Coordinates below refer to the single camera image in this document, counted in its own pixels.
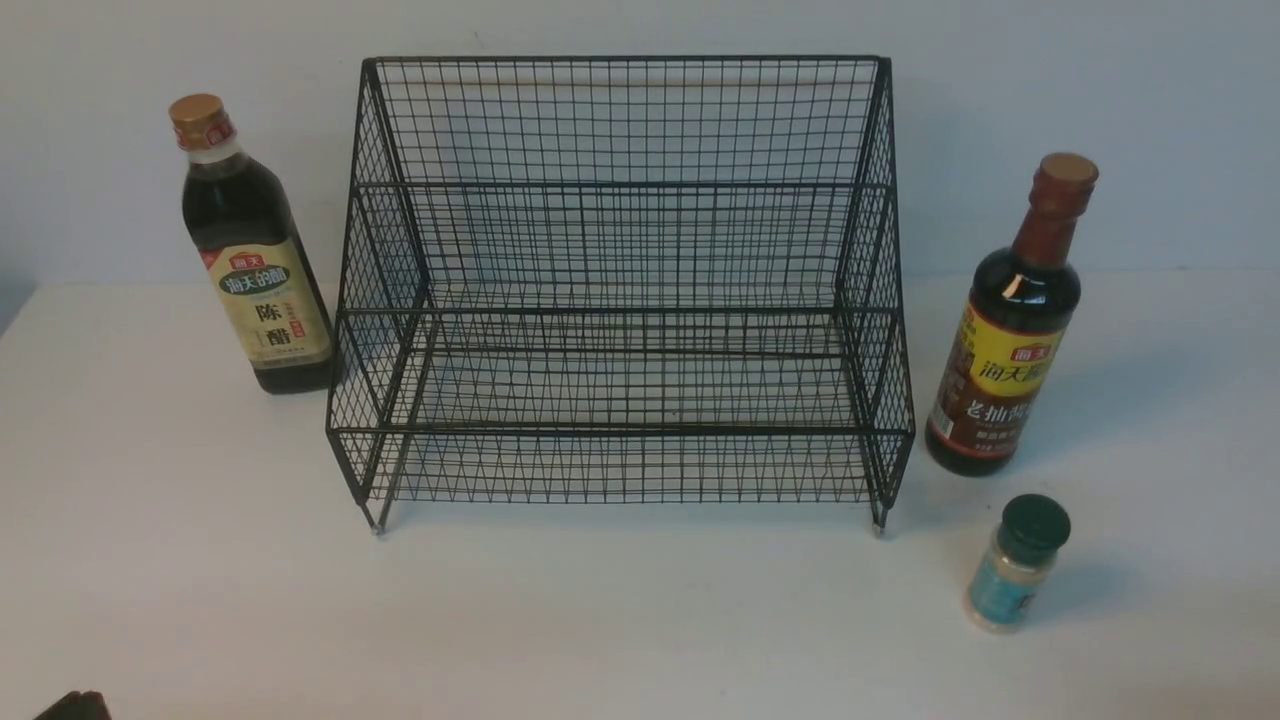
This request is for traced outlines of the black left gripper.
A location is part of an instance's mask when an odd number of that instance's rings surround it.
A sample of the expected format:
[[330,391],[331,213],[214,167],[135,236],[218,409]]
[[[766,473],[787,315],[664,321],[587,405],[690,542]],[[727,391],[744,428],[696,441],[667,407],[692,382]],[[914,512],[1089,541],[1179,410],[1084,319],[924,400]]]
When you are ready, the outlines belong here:
[[40,712],[35,720],[110,720],[106,701],[96,691],[73,691]]

